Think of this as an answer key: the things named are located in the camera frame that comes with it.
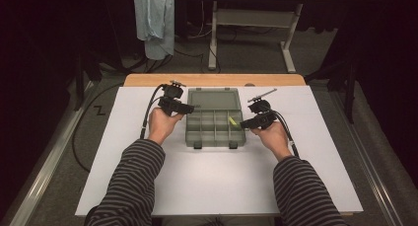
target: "yellow object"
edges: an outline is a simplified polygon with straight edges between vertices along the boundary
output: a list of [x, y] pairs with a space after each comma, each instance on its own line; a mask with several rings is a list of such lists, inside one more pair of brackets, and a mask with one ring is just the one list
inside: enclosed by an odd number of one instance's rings
[[231, 122], [231, 124], [232, 124], [234, 127], [239, 127], [239, 126], [237, 125], [237, 123], [233, 120], [233, 118], [232, 118], [232, 117], [228, 116], [228, 120]]

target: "person's left hand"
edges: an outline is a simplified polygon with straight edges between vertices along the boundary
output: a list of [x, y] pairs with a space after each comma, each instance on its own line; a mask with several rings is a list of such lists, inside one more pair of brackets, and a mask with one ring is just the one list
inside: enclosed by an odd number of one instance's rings
[[160, 108], [154, 108], [149, 117], [150, 134], [148, 139], [162, 145], [164, 140], [173, 132], [175, 124], [184, 114], [177, 113], [169, 116]]

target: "metal frame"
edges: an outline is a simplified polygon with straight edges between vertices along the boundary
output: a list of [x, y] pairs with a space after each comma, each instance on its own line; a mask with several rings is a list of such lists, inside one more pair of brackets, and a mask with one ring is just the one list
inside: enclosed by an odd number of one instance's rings
[[343, 104], [336, 92], [329, 93], [332, 102], [338, 107], [338, 112], [341, 115], [341, 118], [344, 120], [345, 125], [347, 126], [348, 132], [351, 138], [354, 141], [355, 149], [360, 156], [361, 165], [363, 167], [364, 173], [369, 180], [369, 184], [372, 188], [373, 193], [375, 194], [376, 200], [378, 201], [382, 213], [390, 226], [402, 226], [403, 223], [400, 220], [399, 214], [397, 213], [390, 196], [387, 192], [386, 186], [384, 185], [381, 177], [379, 176], [375, 166], [373, 165], [372, 160], [369, 157], [366, 147], [362, 143], [359, 134], [357, 133], [354, 124], [350, 123], [347, 119], [345, 113], [343, 112]]
[[45, 193], [49, 181], [52, 179], [55, 169], [58, 166], [62, 155], [64, 154], [71, 135], [73, 134], [74, 128], [77, 125], [77, 122], [80, 120], [81, 115], [86, 110], [87, 103], [91, 100], [92, 94], [96, 88], [97, 86], [95, 86], [92, 81], [89, 82], [87, 88], [85, 89], [85, 94], [87, 96], [85, 102], [76, 112], [72, 111], [63, 127], [54, 133], [55, 137], [52, 138], [49, 142], [49, 145], [52, 146], [52, 149], [45, 162], [43, 163], [42, 168], [37, 174], [30, 190], [25, 196], [25, 199], [16, 212], [12, 222], [10, 223], [10, 226], [24, 226], [27, 225], [31, 220], [32, 214], [34, 213], [37, 204]]
[[271, 12], [250, 10], [218, 9], [218, 3], [213, 2], [212, 10], [212, 36], [209, 51], [209, 70], [215, 70], [217, 66], [217, 26], [256, 26], [288, 29], [287, 38], [280, 42], [280, 49], [285, 60], [288, 73], [296, 73], [295, 65], [290, 54], [290, 43], [295, 34], [296, 25], [301, 16], [303, 4], [298, 4], [294, 12]]

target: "blue towel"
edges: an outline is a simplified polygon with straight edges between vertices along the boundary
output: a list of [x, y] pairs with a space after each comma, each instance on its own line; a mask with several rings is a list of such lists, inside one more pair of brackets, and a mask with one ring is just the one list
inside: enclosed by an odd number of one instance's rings
[[174, 54], [174, 0], [134, 0], [137, 37], [154, 60]]

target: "table leg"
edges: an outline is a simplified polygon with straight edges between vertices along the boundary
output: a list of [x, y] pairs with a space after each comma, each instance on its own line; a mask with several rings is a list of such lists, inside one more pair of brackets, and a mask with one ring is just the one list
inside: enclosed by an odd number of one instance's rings
[[209, 46], [209, 70], [216, 69], [216, 51], [217, 51], [217, 42], [216, 42], [216, 28], [217, 28], [217, 11], [218, 11], [218, 2], [213, 2], [213, 9], [212, 9], [212, 37], [210, 40]]
[[296, 11], [292, 18], [292, 22], [288, 31], [287, 39], [286, 41], [280, 42], [280, 48], [282, 50], [283, 58], [285, 60], [288, 73], [296, 73], [295, 65], [293, 64], [293, 59], [290, 55], [289, 46], [292, 41], [293, 35], [295, 34], [296, 25], [298, 24], [299, 18], [301, 17], [301, 11], [303, 6], [303, 4], [298, 4], [298, 6], [296, 7]]

